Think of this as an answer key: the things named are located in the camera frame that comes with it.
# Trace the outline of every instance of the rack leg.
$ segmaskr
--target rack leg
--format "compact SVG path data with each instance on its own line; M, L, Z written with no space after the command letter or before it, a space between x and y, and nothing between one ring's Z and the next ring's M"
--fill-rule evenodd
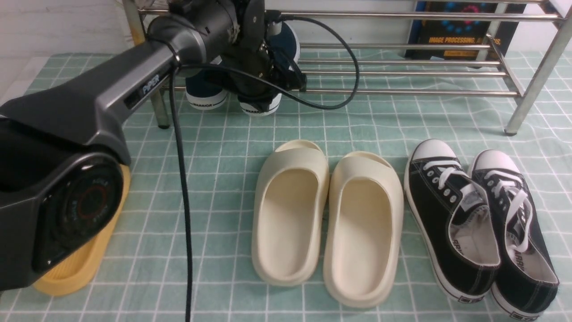
M499 3L496 5L496 10L495 13L498 14L502 14L505 13L506 11L506 7L508 5L506 3ZM490 24L488 25L488 30L487 30L487 34L491 35L492 38L494 39L496 37L496 32L499 29L499 26L501 25L500 21L491 21ZM483 44L487 45L488 44L488 39L487 37L483 37ZM489 51L487 50L480 50L479 53L476 56L476 60L477 61L484 61L487 59Z
M510 118L508 125L506 125L506 135L516 135L518 129L524 122L526 115L534 105L538 95L540 94L544 84L550 77L552 70L558 63L560 56L568 46L568 42L572 37L572 7L568 10L565 20L560 25L560 29L556 32L556 36L552 40L548 51L544 55L540 66L534 73L533 79L530 81L529 87L526 89L522 99L517 100L517 109L514 111L513 116Z
M123 0L123 7L125 9L125 15L127 17L127 22L129 23L131 35L133 36L133 42L135 45L138 45L145 41L145 30L143 28L141 17L139 16L137 4L135 4L135 0ZM153 110L155 111L158 126L162 129L169 128L169 115L165 108L162 91L155 91L155 93L151 95L150 99L151 104L153 105Z

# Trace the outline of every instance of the slide sandal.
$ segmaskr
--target slide sandal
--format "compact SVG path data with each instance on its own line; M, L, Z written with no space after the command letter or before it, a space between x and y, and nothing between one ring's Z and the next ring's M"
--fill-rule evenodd
M131 183L129 167L122 164L121 170L123 171L124 179L123 197L121 198L121 203L113 219L91 241L76 250L70 257L56 265L34 283L34 287L38 291L51 296L68 295L89 284L96 275L113 230L115 229L117 218L119 218L119 214L121 214L129 192L129 185Z
M324 282L340 303L382 303L395 280L403 226L403 191L395 170L369 152L352 152L333 171Z
M264 162L252 229L252 263L263 281L293 286L316 270L328 186L328 160L313 142L286 142Z

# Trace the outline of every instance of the navy sneaker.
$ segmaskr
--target navy sneaker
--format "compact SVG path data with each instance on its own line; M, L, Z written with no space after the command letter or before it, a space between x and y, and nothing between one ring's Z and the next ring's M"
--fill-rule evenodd
M216 57L211 63L220 64L222 59ZM205 81L205 70L185 79L186 99L192 107L201 111L215 109L224 104L228 91Z
M284 55L298 63L298 59L300 58L300 42L298 41L298 36L294 30L286 22L282 22L282 28L279 34L268 38L268 45L273 48L280 48ZM276 61L282 66L293 70L286 57L278 54L276 55ZM250 104L243 102L240 103L240 107L242 108L243 112L250 116L266 116L278 110L278 105L280 105L281 98L282 94L278 93L270 103L268 112L260 112Z

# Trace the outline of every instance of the black canvas sneaker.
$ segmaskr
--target black canvas sneaker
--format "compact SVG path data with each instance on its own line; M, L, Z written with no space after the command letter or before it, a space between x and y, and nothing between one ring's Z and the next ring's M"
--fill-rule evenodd
M404 186L437 284L461 303L481 301L501 265L485 190L445 142L433 139L415 148Z
M469 172L487 191L500 246L502 265L492 295L511 317L534 321L556 296L559 281L529 187L510 157L500 151L481 152Z

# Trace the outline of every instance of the white rubber toe cap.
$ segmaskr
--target white rubber toe cap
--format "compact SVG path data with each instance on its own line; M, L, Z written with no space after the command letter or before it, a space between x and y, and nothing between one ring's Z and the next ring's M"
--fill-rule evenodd
M455 152L453 152L447 143L436 139L429 139L421 142L417 146L411 160L434 158L437 156L445 156L448 158L457 157Z
M507 169L521 173L513 160L504 152L498 150L486 150L479 154L473 170L481 169Z

